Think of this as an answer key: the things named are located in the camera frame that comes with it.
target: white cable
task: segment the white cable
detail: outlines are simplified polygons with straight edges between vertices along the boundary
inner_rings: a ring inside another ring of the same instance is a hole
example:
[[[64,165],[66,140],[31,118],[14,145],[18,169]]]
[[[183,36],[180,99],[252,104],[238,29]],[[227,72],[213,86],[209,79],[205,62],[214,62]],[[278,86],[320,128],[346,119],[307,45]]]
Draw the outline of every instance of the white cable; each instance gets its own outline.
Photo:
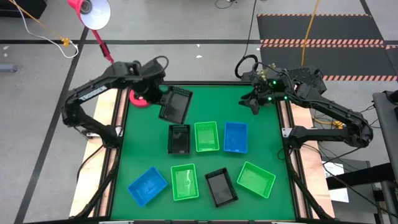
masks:
[[[48,39],[48,38],[46,38],[46,37],[42,37],[42,36],[39,36],[39,35],[36,35],[36,34],[31,33],[31,32],[29,31],[29,29],[27,28],[24,14],[23,14],[22,11],[19,9],[19,7],[17,7],[17,8],[18,8],[18,11],[20,12],[20,14],[21,14],[21,16],[22,16],[22,20],[24,21],[25,29],[26,29],[26,31],[27,31],[30,35],[35,36],[35,37],[38,37],[38,38],[41,38],[41,39],[45,39],[45,40],[49,41],[51,44],[57,46],[57,47],[60,49],[60,51],[61,51],[61,53],[63,54],[63,56],[66,57],[66,58],[74,58],[74,57],[76,57],[76,55],[78,55],[79,49],[77,48],[77,46],[76,46],[71,40],[69,40],[69,43],[71,43],[71,44],[76,48],[76,53],[74,54],[74,56],[66,56],[65,53],[63,52],[63,50],[61,49],[61,47],[60,47],[58,44],[56,44],[54,41],[52,41],[52,40],[50,40],[50,39]]]

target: yellow cable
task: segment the yellow cable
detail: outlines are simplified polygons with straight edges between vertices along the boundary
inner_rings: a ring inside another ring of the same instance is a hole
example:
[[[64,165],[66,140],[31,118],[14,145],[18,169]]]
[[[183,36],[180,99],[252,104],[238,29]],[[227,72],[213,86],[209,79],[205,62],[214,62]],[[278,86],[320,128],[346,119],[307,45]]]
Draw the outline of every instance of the yellow cable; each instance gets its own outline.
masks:
[[[313,18],[315,17],[315,13],[317,13],[318,5],[319,5],[320,0],[317,0],[317,4],[315,5],[315,9],[313,9],[312,17],[310,20],[310,25],[308,25],[307,33],[305,34],[305,39],[304,39],[304,45],[303,45],[303,52],[301,54],[301,66],[304,65],[304,55],[305,55],[305,46],[307,45],[307,39],[308,35],[310,34],[311,26],[312,26],[312,21]]]
[[[32,15],[30,15],[27,11],[25,11],[25,9],[23,9],[22,7],[20,7],[17,3],[15,3],[13,0],[8,0],[9,2],[13,3],[13,5],[15,5],[16,7],[18,7],[22,12],[24,12],[25,14],[27,14],[31,19],[33,19],[34,21],[36,21],[38,24],[40,24],[44,29],[46,29],[47,31],[51,32],[52,34],[54,34],[55,36],[57,36],[62,42],[64,46],[68,46],[69,45],[69,38],[64,38],[62,37],[60,34],[58,34],[57,32],[55,32],[54,30],[48,28],[47,26],[45,26],[43,23],[41,23],[38,19],[34,18]]]
[[[338,129],[343,129],[343,123],[341,121],[333,121],[333,122],[320,121],[319,119],[316,119],[314,116],[312,116],[312,119],[320,124],[330,124],[337,127]]]

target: plastic tray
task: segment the plastic tray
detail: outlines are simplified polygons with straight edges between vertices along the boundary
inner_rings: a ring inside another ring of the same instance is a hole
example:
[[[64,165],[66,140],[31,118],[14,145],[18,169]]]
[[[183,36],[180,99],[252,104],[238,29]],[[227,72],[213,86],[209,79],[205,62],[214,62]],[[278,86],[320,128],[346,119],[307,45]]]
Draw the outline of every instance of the plastic tray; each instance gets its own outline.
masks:
[[[190,151],[190,126],[169,126],[169,154],[189,154]]]
[[[225,123],[224,151],[248,153],[248,125],[245,123]]]
[[[162,107],[159,118],[171,123],[183,124],[193,93],[176,86],[168,86],[168,88],[169,90],[160,99]]]
[[[217,123],[215,121],[195,123],[195,142],[197,152],[219,150]]]
[[[226,168],[205,175],[216,207],[226,205],[238,199]]]
[[[129,186],[129,192],[138,206],[143,207],[166,186],[167,182],[159,171],[151,167]]]
[[[238,177],[238,184],[261,197],[268,198],[276,176],[250,162],[245,162]]]
[[[194,164],[173,166],[172,185],[175,201],[199,197],[197,173]]]

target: green plastic tray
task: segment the green plastic tray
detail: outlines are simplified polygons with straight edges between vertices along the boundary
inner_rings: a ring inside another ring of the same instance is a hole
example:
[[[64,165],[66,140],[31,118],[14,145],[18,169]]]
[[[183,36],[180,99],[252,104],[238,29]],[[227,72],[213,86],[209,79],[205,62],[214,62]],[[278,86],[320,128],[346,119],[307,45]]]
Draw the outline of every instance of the green plastic tray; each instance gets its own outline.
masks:
[[[261,197],[268,198],[276,176],[260,167],[245,162],[238,177],[238,184],[253,191]]]
[[[175,201],[199,197],[197,172],[194,164],[173,166],[171,170]]]
[[[197,152],[219,150],[217,123],[215,121],[195,123],[195,142]]]

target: black plastic tray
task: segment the black plastic tray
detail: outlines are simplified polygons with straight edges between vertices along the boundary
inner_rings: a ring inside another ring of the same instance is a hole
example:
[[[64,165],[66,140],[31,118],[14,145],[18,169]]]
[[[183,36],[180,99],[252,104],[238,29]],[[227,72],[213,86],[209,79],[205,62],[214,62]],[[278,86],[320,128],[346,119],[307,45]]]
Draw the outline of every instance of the black plastic tray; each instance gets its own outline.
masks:
[[[190,126],[169,126],[169,154],[189,154],[190,152]]]
[[[162,105],[159,118],[171,123],[183,124],[193,92],[175,86],[168,86],[169,90],[160,99]]]
[[[216,207],[238,199],[226,168],[206,174],[205,177]]]

